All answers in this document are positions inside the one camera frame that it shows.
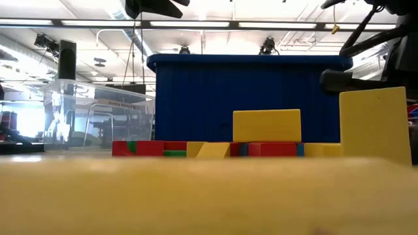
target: blue block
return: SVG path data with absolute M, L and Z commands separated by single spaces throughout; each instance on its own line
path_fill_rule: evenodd
M 232 142 L 235 110 L 296 108 L 302 142 L 339 143 L 338 95 L 323 92 L 319 78 L 352 64 L 333 55 L 151 55 L 155 139 Z
M 304 157 L 305 156 L 305 147 L 303 143 L 296 145 L 296 153 L 298 157 Z
M 240 143 L 239 154 L 240 157 L 248 157 L 248 143 Z

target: red object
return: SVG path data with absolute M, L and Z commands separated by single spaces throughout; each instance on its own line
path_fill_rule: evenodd
M 164 150 L 187 150 L 187 141 L 164 141 Z
M 137 141 L 137 155 L 144 157 L 162 157 L 164 142 L 157 140 Z
M 240 143 L 232 142 L 230 144 L 231 157 L 240 156 Z
M 271 142 L 271 143 L 250 143 L 248 145 L 248 156 L 250 157 L 296 157 L 296 143 Z
M 113 157 L 135 156 L 135 153 L 129 151 L 127 141 L 113 141 L 112 143 Z

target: yellow panel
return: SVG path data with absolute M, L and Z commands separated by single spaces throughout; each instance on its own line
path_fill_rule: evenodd
M 381 159 L 3 159 L 0 186 L 1 235 L 417 234 L 418 172 Z
M 223 159 L 230 157 L 229 143 L 204 143 L 197 154 L 198 159 Z
M 234 111 L 234 142 L 300 142 L 300 110 Z
M 411 164 L 404 87 L 341 93 L 340 122 L 343 156 Z
M 305 157 L 340 157 L 341 144 L 305 143 Z
M 188 142 L 187 157 L 195 158 L 205 142 Z

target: transparent container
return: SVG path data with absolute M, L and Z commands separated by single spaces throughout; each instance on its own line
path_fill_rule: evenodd
M 56 80 L 40 90 L 45 151 L 111 151 L 115 140 L 151 138 L 153 97 L 74 80 Z

